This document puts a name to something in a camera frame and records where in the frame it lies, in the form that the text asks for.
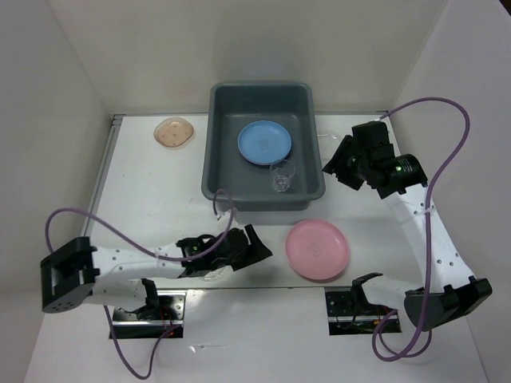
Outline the clear plastic cup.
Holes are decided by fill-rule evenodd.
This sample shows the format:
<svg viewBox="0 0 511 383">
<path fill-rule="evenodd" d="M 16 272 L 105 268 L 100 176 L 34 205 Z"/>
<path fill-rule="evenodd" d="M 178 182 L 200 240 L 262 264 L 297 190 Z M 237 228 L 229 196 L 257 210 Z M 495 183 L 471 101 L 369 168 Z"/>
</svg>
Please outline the clear plastic cup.
<svg viewBox="0 0 511 383">
<path fill-rule="evenodd" d="M 290 160 L 281 160 L 270 166 L 271 185 L 276 192 L 286 192 L 295 175 L 295 165 Z"/>
</svg>

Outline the pink plastic plate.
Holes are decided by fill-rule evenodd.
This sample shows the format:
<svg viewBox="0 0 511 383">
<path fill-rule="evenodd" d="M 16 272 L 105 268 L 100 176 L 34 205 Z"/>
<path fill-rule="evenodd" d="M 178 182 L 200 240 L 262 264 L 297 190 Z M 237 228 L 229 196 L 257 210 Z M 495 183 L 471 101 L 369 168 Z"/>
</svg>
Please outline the pink plastic plate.
<svg viewBox="0 0 511 383">
<path fill-rule="evenodd" d="M 285 253 L 293 271 L 312 281 L 337 278 L 350 258 L 345 235 L 335 225 L 321 219 L 297 223 L 287 234 Z"/>
</svg>

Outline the blue plastic plate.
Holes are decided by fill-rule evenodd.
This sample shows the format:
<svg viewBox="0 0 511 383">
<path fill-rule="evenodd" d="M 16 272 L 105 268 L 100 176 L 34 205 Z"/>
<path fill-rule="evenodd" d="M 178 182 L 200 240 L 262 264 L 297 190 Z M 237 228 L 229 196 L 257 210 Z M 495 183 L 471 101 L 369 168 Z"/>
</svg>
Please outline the blue plastic plate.
<svg viewBox="0 0 511 383">
<path fill-rule="evenodd" d="M 242 128 L 237 145 L 241 156 L 248 162 L 269 166 L 287 158 L 292 138 L 281 124 L 258 120 Z"/>
</svg>

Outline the peach square dish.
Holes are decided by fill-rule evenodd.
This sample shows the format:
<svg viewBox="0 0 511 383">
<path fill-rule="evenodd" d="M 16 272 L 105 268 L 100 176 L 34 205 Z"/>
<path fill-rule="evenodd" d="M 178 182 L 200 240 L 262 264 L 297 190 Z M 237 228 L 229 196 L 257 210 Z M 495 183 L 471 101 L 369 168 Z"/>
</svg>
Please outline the peach square dish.
<svg viewBox="0 0 511 383">
<path fill-rule="evenodd" d="M 170 149 L 184 147 L 195 135 L 193 125 L 182 117 L 169 117 L 159 123 L 153 132 L 154 139 Z"/>
</svg>

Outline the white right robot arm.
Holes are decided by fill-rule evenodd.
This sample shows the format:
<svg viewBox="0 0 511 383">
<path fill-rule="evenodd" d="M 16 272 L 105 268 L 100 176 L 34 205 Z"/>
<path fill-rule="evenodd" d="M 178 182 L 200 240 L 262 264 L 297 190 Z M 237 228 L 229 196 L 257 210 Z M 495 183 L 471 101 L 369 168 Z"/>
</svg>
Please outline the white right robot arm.
<svg viewBox="0 0 511 383">
<path fill-rule="evenodd" d="M 450 238 L 430 197 L 418 159 L 397 156 L 385 123 L 370 121 L 344 136 L 323 172 L 354 190 L 374 189 L 394 213 L 422 272 L 422 286 L 374 272 L 353 281 L 352 308 L 367 314 L 377 305 L 403 308 L 422 332 L 472 313 L 492 293 L 477 278 Z"/>
</svg>

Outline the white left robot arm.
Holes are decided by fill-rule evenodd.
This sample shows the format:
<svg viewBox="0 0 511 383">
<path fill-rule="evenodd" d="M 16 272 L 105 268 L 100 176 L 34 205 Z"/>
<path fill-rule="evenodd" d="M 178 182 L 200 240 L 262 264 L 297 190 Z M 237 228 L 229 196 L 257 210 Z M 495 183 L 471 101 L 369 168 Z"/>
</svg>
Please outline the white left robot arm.
<svg viewBox="0 0 511 383">
<path fill-rule="evenodd" d="M 160 307 L 155 279 L 238 271 L 272 255 L 252 225 L 218 236 L 184 238 L 155 253 L 95 247 L 87 236 L 72 239 L 40 263 L 43 312 L 60 314 L 89 303 L 116 306 L 148 319 Z"/>
</svg>

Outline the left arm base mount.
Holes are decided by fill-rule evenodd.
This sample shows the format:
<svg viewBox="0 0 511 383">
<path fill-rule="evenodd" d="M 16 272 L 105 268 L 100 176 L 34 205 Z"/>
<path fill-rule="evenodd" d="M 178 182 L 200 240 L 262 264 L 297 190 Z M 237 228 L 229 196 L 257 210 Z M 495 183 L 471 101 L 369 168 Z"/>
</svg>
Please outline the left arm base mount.
<svg viewBox="0 0 511 383">
<path fill-rule="evenodd" d="M 111 314 L 114 333 L 120 340 L 184 336 L 185 290 L 159 290 L 160 305 L 140 313 L 115 307 Z"/>
</svg>

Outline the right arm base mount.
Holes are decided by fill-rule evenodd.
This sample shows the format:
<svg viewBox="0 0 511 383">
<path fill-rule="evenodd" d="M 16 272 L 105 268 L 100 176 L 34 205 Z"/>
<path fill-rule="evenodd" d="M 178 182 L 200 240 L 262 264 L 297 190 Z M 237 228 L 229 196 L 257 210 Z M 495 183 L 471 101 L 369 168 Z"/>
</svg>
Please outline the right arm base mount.
<svg viewBox="0 0 511 383">
<path fill-rule="evenodd" d="M 326 288 L 325 301 L 330 336 L 372 334 L 390 312 L 386 306 L 359 309 L 348 286 Z"/>
</svg>

